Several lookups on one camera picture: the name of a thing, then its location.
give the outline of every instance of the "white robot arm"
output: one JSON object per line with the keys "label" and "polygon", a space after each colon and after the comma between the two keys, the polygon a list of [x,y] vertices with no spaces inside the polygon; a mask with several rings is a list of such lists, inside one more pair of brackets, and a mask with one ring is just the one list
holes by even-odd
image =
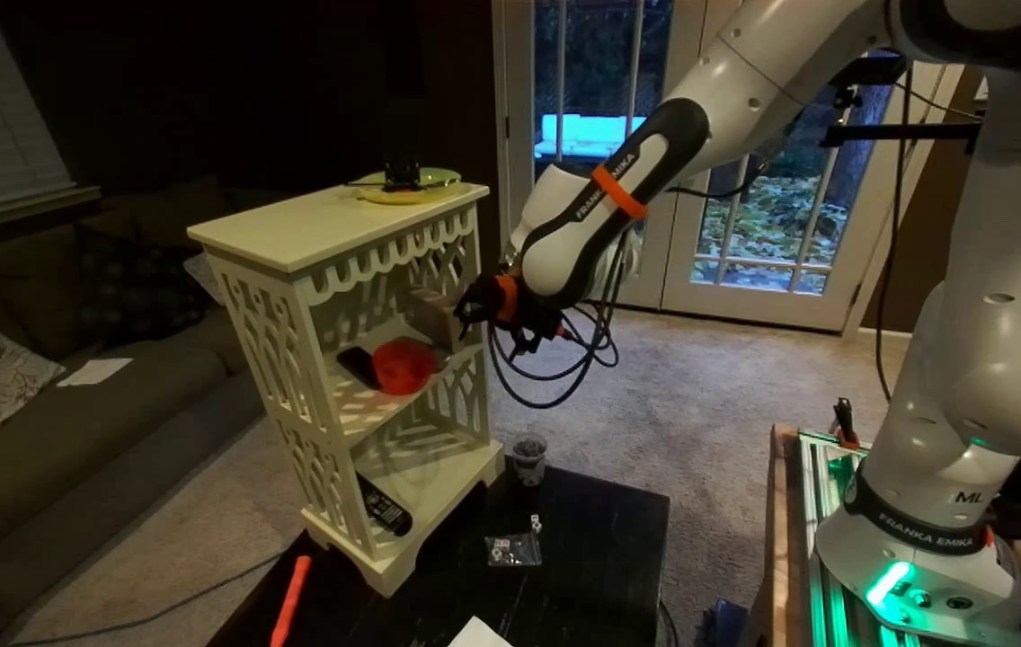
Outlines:
{"label": "white robot arm", "polygon": [[[540,176],[506,269],[470,282],[456,312],[527,329],[521,349],[562,334],[562,310],[609,282],[655,195],[752,155],[874,45],[988,67],[988,115],[946,292],[922,304],[856,499],[818,527],[814,553],[884,626],[994,644],[1021,626],[1016,565],[986,527],[1021,455],[1021,0],[746,0],[588,179]],[[914,569],[865,597],[890,565]]]}

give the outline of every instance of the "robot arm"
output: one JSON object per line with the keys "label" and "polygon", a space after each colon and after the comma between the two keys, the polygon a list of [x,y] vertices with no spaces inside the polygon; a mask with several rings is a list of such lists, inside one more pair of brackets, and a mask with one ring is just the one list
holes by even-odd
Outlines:
{"label": "robot arm", "polygon": [[511,266],[480,278],[461,318],[553,339],[562,310],[594,298],[629,256],[624,232],[675,179],[781,133],[849,62],[884,45],[880,0],[752,0],[680,87],[594,170],[547,170],[511,232]]}

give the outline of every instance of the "cabinet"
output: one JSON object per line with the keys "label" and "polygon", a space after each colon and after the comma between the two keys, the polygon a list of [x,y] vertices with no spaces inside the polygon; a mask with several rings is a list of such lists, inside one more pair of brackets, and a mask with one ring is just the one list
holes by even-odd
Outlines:
{"label": "cabinet", "polygon": [[[370,206],[330,185],[189,225],[204,244],[230,324],[252,364],[264,421],[304,492],[301,522],[393,597],[419,541],[504,458],[487,434],[484,329],[446,351],[412,396],[359,383],[333,355],[418,339],[411,295],[454,298],[476,263],[476,201],[456,183],[419,206]],[[359,478],[396,499],[412,527],[381,527]]]}

